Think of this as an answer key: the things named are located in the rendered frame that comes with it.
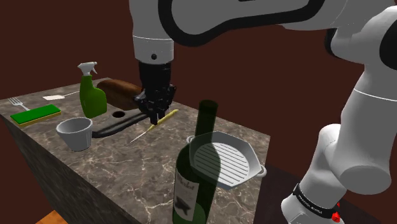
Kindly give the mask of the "brown bread loaf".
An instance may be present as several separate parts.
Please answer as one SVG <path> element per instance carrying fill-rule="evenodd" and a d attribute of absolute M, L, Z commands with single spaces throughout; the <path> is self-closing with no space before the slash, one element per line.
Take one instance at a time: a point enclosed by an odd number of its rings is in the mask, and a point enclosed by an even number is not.
<path fill-rule="evenodd" d="M 108 104 L 124 111 L 137 109 L 134 97 L 141 93 L 141 87 L 123 80 L 104 80 L 97 84 L 104 91 Z"/>

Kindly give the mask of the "green spray bottle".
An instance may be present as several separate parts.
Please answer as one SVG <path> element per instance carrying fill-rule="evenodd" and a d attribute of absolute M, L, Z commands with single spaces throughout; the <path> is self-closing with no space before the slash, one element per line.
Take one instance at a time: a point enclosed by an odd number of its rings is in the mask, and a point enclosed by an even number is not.
<path fill-rule="evenodd" d="M 80 103 L 84 115 L 87 118 L 95 118 L 107 112 L 107 99 L 103 90 L 94 87 L 92 82 L 92 71 L 95 70 L 96 62 L 84 62 L 78 65 L 83 73 L 80 81 Z"/>

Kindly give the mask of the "grey cup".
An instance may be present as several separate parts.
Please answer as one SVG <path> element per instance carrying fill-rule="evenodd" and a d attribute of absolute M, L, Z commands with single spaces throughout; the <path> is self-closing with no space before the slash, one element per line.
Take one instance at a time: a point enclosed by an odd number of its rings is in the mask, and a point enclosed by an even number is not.
<path fill-rule="evenodd" d="M 91 145 L 92 127 L 91 119 L 76 117 L 60 122 L 56 131 L 72 151 L 83 151 Z"/>

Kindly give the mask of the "white flat spatula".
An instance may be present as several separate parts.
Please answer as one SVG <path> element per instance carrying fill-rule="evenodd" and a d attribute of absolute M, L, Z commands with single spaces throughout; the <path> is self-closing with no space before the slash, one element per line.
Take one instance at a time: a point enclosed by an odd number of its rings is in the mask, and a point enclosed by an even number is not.
<path fill-rule="evenodd" d="M 53 101 L 53 100 L 58 100 L 58 99 L 64 99 L 65 97 L 69 96 L 69 95 L 73 95 L 79 93 L 79 91 L 75 91 L 66 95 L 47 95 L 47 96 L 43 96 L 43 99 L 47 100 L 47 101 Z"/>

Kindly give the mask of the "grey grill pan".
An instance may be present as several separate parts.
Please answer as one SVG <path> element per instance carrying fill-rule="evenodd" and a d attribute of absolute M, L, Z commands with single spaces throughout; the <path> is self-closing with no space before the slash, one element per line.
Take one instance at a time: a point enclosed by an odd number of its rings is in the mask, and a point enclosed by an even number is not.
<path fill-rule="evenodd" d="M 224 190 L 267 175 L 253 147 L 238 137 L 213 131 L 190 136 L 186 142 L 193 172 Z"/>

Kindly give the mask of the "dark green wine bottle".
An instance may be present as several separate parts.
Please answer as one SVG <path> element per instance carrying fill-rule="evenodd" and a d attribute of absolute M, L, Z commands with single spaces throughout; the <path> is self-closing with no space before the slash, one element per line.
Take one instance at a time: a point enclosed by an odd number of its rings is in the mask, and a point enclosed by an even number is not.
<path fill-rule="evenodd" d="M 220 174 L 220 157 L 212 148 L 218 104 L 199 103 L 195 135 L 176 160 L 172 224 L 207 224 Z"/>

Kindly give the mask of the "green and yellow sponge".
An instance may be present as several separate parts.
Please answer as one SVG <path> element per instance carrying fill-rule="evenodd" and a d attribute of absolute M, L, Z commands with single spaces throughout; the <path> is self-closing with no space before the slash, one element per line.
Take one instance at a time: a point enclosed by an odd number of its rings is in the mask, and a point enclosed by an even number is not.
<path fill-rule="evenodd" d="M 58 107 L 54 106 L 53 104 L 49 104 L 46 106 L 11 115 L 10 118 L 19 127 L 25 127 L 34 123 L 38 123 L 42 120 L 47 120 L 49 118 L 59 116 L 60 114 L 61 110 Z"/>

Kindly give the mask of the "silver fork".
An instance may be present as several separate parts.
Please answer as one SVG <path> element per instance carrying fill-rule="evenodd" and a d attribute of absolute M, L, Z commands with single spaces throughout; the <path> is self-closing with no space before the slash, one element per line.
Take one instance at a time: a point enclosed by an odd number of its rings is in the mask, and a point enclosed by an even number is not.
<path fill-rule="evenodd" d="M 24 106 L 23 102 L 18 100 L 16 97 L 11 97 L 8 98 L 8 100 L 11 102 L 12 105 L 14 106 L 21 106 L 24 110 L 29 111 L 29 108 Z"/>

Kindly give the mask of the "dark robot stand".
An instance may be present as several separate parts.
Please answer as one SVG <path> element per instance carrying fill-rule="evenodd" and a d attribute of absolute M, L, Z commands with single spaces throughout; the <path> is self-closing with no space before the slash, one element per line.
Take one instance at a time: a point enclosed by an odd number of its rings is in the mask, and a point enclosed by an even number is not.
<path fill-rule="evenodd" d="M 267 175 L 262 178 L 253 224 L 288 224 L 281 212 L 286 198 L 299 178 L 272 165 L 265 165 Z M 350 202 L 340 200 L 341 217 L 345 224 L 381 224 L 381 221 Z"/>

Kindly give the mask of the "yellow-handled thin tool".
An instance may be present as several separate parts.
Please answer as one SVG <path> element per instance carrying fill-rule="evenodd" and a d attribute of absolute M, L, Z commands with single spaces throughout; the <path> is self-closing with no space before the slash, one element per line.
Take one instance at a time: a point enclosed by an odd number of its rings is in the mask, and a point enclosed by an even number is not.
<path fill-rule="evenodd" d="M 131 143 L 133 143 L 135 140 L 139 139 L 141 136 L 145 135 L 147 132 L 151 131 L 152 129 L 154 129 L 155 127 L 161 125 L 162 123 L 164 123 L 166 120 L 168 120 L 169 118 L 171 118 L 174 114 L 176 114 L 179 110 L 178 109 L 174 109 L 171 112 L 167 113 L 163 118 L 159 119 L 157 121 L 157 124 L 154 125 L 152 124 L 147 130 L 145 130 L 142 134 L 138 135 L 137 137 L 135 137 L 133 140 L 131 140 Z"/>

